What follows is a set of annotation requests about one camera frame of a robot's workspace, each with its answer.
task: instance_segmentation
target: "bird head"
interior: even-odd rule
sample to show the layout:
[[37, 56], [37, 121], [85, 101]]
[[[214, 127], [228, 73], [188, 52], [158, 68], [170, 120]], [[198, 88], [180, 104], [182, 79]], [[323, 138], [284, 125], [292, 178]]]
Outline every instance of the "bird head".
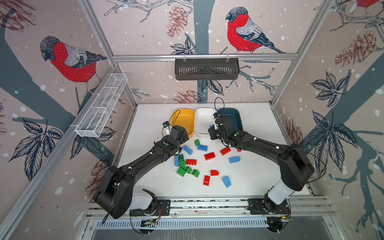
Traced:
[[60, 40], [53, 36], [48, 36], [42, 40], [40, 43], [40, 51], [41, 55], [44, 58], [44, 61], [47, 61], [50, 59], [51, 61], [55, 61], [55, 52], [54, 52], [54, 47], [56, 44], [58, 44]]
[[240, 15], [248, 15], [248, 11], [244, 7], [235, 7], [229, 11], [225, 19], [233, 23]]

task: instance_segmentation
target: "lego brick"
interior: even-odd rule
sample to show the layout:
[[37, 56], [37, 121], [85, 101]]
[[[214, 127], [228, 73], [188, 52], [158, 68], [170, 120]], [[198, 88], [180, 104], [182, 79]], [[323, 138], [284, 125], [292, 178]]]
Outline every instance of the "lego brick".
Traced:
[[178, 175], [180, 175], [180, 176], [182, 176], [182, 177], [184, 177], [184, 174], [185, 174], [185, 170], [184, 169], [182, 169], [182, 168], [179, 168], [178, 170], [177, 170], [177, 172], [176, 172]]
[[230, 157], [229, 163], [240, 162], [240, 157]]
[[225, 154], [229, 153], [230, 151], [231, 151], [231, 149], [229, 147], [226, 147], [226, 148], [220, 150], [220, 153], [221, 153], [221, 155], [224, 156]]
[[189, 155], [192, 155], [193, 151], [187, 146], [184, 146], [184, 151], [186, 151]]
[[223, 183], [224, 183], [224, 185], [225, 185], [226, 188], [229, 188], [229, 187], [232, 185], [232, 183], [231, 183], [231, 181], [229, 180], [229, 177], [228, 177], [228, 176], [225, 176], [225, 177], [223, 178]]
[[185, 170], [185, 172], [188, 173], [188, 174], [190, 174], [190, 173], [192, 172], [192, 168], [189, 167], [189, 166], [185, 166], [184, 170]]
[[218, 176], [217, 170], [211, 170], [211, 176]]
[[187, 159], [186, 163], [187, 163], [187, 165], [196, 165], [197, 164], [197, 160], [195, 160], [195, 159]]
[[186, 164], [185, 161], [180, 161], [179, 162], [179, 167], [182, 168], [182, 169], [185, 169], [185, 164]]
[[205, 160], [207, 161], [207, 160], [214, 159], [216, 155], [215, 153], [211, 152], [211, 153], [205, 154], [204, 157], [205, 157]]
[[195, 177], [198, 177], [199, 174], [200, 174], [200, 172], [199, 172], [198, 170], [194, 169], [194, 170], [192, 171], [191, 174], [192, 174], [193, 176], [195, 176]]
[[175, 156], [175, 166], [179, 166], [179, 157]]
[[208, 146], [199, 144], [197, 146], [197, 150], [206, 152], [206, 151], [208, 151]]
[[207, 176], [207, 175], [204, 176], [204, 182], [209, 182], [210, 179], [211, 179], [210, 176]]

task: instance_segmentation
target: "black basket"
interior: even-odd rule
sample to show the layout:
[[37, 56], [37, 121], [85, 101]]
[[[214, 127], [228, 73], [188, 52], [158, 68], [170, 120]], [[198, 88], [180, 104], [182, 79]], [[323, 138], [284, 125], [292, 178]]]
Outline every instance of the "black basket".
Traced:
[[189, 58], [175, 60], [177, 80], [235, 80], [240, 73], [237, 58]]

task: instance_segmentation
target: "wire basket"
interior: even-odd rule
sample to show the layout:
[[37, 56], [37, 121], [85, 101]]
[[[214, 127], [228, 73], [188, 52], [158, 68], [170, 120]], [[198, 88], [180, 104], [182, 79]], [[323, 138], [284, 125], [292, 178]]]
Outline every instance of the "wire basket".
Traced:
[[191, 58], [175, 60], [177, 80], [236, 80], [240, 68], [237, 58]]
[[100, 136], [127, 82], [125, 74], [111, 74], [75, 130], [80, 137]]

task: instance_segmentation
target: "white mesh basket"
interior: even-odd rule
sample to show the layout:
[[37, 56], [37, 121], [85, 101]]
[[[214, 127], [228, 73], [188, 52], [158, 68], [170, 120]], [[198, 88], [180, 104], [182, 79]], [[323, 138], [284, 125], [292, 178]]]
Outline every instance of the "white mesh basket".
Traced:
[[76, 128], [80, 137], [99, 137], [127, 84], [127, 76], [113, 73]]

